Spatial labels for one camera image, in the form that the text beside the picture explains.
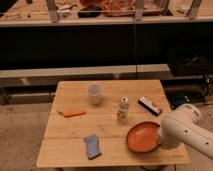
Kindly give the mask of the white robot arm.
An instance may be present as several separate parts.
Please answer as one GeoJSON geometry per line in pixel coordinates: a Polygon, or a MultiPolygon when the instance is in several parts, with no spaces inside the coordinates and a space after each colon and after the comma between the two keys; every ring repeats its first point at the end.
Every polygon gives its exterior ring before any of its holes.
{"type": "Polygon", "coordinates": [[[213,133],[198,126],[201,116],[195,105],[180,105],[162,119],[158,142],[167,148],[184,143],[213,160],[213,133]]]}

